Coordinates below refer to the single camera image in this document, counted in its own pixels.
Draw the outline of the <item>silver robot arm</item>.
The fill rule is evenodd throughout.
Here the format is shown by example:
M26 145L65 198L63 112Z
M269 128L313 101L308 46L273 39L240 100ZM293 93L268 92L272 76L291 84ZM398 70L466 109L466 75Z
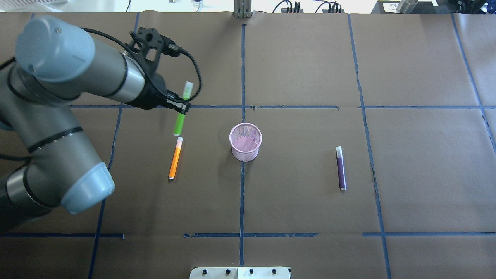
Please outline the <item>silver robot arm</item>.
M123 43L106 33L53 16L31 19L15 55L1 65L1 129L14 131L28 157L1 179L1 232L65 208L79 214L110 196L115 184L70 108L82 93L143 110L162 106L186 114L201 92L193 55L154 28ZM167 90L157 68L162 55L188 57L198 89L183 99Z

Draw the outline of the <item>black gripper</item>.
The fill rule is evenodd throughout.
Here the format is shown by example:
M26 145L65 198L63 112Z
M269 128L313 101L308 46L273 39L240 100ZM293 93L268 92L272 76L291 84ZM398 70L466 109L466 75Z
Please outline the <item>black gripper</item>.
M154 109L157 106L162 106L171 110L176 111L179 114L186 115L191 107L190 102L176 102L170 99L166 99L165 96L171 98L178 98L179 96L168 90L165 80L161 74L153 74L151 76L151 81L156 85L156 88L161 90L164 95L160 94L157 90L153 88L150 82L146 81L140 95L134 100L134 106L143 110Z

